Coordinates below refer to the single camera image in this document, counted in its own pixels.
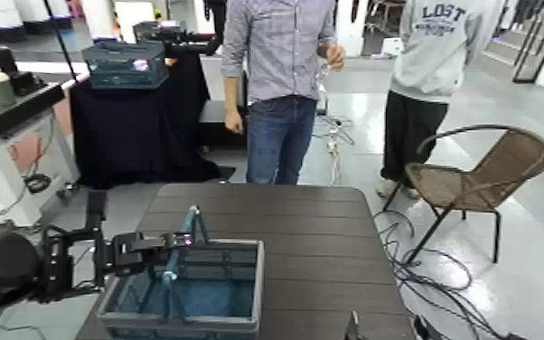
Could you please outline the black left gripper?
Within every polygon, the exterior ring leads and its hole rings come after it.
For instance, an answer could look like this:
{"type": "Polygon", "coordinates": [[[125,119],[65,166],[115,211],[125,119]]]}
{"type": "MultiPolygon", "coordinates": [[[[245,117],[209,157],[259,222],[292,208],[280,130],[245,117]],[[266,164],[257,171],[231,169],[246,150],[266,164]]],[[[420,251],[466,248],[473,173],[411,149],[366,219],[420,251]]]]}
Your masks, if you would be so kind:
{"type": "Polygon", "coordinates": [[[102,231],[92,232],[95,245],[93,268],[95,278],[106,275],[137,275],[145,272],[156,276],[157,258],[138,258],[131,251],[170,251],[178,247],[193,245],[193,236],[188,232],[165,233],[156,238],[136,241],[134,232],[121,233],[105,239],[102,231]]]}

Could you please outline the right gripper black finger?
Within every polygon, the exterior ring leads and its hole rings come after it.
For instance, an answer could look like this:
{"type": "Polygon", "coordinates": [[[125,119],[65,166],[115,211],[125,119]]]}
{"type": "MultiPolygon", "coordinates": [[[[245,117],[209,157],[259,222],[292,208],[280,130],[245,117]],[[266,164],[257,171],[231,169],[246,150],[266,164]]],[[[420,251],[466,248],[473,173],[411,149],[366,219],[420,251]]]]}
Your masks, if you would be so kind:
{"type": "Polygon", "coordinates": [[[350,313],[345,331],[344,340],[360,340],[360,323],[358,312],[353,310],[350,313]]]}
{"type": "Polygon", "coordinates": [[[443,340],[443,335],[423,316],[415,316],[413,320],[416,334],[422,340],[443,340]]]}

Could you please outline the checked shirt man right hand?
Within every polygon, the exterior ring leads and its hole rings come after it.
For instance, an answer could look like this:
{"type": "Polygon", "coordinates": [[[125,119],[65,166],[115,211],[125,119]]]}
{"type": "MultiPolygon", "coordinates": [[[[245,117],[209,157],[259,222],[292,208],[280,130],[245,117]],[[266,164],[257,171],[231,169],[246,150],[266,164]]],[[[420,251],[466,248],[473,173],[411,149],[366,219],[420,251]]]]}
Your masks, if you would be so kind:
{"type": "Polygon", "coordinates": [[[225,128],[237,135],[244,133],[242,116],[237,109],[227,109],[225,111],[225,128]]]}

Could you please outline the checked shirt man left hand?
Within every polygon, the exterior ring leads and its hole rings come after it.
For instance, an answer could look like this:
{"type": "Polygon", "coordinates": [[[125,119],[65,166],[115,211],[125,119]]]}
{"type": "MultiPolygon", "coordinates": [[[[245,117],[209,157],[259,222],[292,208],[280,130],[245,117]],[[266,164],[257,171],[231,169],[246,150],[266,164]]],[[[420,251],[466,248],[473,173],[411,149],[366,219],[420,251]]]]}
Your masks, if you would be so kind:
{"type": "Polygon", "coordinates": [[[333,71],[341,71],[345,64],[345,50],[338,43],[328,43],[326,45],[327,64],[333,71]]]}

